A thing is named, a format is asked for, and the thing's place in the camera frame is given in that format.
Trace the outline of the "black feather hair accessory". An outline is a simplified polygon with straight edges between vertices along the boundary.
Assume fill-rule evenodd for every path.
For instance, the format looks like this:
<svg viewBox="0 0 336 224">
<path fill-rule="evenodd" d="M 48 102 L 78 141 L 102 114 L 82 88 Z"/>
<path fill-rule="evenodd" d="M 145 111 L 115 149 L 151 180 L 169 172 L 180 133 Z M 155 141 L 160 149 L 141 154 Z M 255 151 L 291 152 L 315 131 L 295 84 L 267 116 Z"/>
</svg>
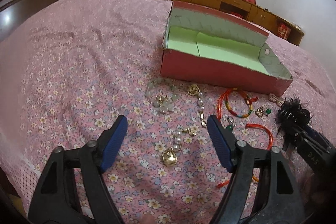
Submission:
<svg viewBox="0 0 336 224">
<path fill-rule="evenodd" d="M 283 133 L 283 151 L 287 151 L 289 145 L 297 147 L 302 141 L 304 129 L 311 120 L 309 110 L 304 108 L 299 98 L 285 100 L 276 115 L 276 123 L 279 125 L 277 134 Z"/>
</svg>

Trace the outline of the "gold green stone earring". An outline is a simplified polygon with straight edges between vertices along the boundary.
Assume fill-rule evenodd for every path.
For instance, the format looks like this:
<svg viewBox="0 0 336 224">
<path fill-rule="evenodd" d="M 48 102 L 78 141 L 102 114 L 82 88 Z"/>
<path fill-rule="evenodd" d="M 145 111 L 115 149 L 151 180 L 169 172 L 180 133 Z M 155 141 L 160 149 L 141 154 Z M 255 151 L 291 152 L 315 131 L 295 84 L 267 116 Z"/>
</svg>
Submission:
<svg viewBox="0 0 336 224">
<path fill-rule="evenodd" d="M 268 117 L 272 113 L 272 110 L 270 108 L 265 108 L 264 106 L 257 108 L 255 110 L 255 114 L 261 118 L 263 116 Z"/>
</svg>

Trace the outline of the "gold flower earring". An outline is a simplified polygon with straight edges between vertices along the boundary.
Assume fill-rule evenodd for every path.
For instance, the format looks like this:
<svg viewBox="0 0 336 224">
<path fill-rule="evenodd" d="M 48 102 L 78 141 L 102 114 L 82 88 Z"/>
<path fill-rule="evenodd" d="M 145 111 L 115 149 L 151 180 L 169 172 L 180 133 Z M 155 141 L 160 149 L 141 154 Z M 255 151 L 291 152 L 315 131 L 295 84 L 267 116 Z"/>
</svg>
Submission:
<svg viewBox="0 0 336 224">
<path fill-rule="evenodd" d="M 163 92 L 160 92 L 158 95 L 155 96 L 157 104 L 161 106 L 165 101 L 167 101 L 168 96 L 165 95 Z"/>
</svg>

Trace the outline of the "pink gold hair clip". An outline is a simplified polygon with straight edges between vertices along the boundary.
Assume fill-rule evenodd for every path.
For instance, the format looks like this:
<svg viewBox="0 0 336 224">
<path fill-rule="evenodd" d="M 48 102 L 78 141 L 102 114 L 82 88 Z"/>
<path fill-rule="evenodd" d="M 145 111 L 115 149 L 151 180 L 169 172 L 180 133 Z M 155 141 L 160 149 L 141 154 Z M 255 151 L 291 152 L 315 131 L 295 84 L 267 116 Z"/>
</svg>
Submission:
<svg viewBox="0 0 336 224">
<path fill-rule="evenodd" d="M 275 103 L 278 107 L 281 107 L 285 102 L 285 100 L 282 97 L 278 97 L 272 93 L 268 95 L 268 100 L 270 102 Z"/>
</svg>

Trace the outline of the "red box on shelf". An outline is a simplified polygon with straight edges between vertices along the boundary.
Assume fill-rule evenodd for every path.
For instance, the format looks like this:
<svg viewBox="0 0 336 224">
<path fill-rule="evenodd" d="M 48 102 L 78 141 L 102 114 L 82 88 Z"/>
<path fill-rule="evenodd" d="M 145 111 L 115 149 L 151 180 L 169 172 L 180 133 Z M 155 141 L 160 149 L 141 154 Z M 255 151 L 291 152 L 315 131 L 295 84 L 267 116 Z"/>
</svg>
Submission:
<svg viewBox="0 0 336 224">
<path fill-rule="evenodd" d="M 279 23 L 277 28 L 277 36 L 286 40 L 290 35 L 291 29 L 285 23 Z"/>
</svg>

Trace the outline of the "red item in cabinet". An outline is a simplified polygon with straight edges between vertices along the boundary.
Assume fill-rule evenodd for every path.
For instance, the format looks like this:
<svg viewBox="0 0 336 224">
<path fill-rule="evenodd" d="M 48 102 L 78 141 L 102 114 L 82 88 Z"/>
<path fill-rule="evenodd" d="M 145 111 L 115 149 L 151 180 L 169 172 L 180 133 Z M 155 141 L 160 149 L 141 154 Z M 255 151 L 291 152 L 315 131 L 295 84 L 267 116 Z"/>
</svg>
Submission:
<svg viewBox="0 0 336 224">
<path fill-rule="evenodd" d="M 231 12 L 231 15 L 237 16 L 239 18 L 245 19 L 245 16 L 236 12 Z"/>
</svg>

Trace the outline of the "red cardboard box green liner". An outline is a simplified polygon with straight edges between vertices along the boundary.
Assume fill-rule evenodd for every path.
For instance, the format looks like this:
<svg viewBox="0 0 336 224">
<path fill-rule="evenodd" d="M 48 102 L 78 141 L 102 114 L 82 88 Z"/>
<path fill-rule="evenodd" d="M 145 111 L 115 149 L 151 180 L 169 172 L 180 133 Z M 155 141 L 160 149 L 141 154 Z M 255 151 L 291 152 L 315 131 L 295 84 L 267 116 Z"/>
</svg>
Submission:
<svg viewBox="0 0 336 224">
<path fill-rule="evenodd" d="M 173 1 L 162 43 L 161 75 L 282 96 L 293 77 L 271 46 L 274 37 L 237 16 Z"/>
</svg>

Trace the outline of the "pink floral bedspread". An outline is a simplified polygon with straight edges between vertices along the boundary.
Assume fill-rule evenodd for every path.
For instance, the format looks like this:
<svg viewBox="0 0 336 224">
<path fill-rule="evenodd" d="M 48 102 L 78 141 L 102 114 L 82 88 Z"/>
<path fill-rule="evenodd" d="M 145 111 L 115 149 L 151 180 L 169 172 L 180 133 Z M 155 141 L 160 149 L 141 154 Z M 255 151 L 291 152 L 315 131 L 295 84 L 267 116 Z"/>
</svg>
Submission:
<svg viewBox="0 0 336 224">
<path fill-rule="evenodd" d="M 207 131 L 215 115 L 251 147 L 273 146 L 288 162 L 303 201 L 303 223 L 335 223 L 335 195 L 305 202 L 298 171 L 305 162 L 282 150 L 269 94 L 161 75 L 172 1 L 60 0 L 1 42 L 1 168 L 28 219 L 38 180 L 53 150 L 81 148 L 127 119 L 113 165 L 103 173 L 123 223 L 211 223 L 232 174 Z M 293 81 L 284 100 L 299 98 L 308 124 L 335 146 L 335 89 L 318 61 L 275 36 L 271 46 Z M 161 106 L 155 96 L 168 96 Z M 264 106 L 272 113 L 259 118 Z"/>
</svg>

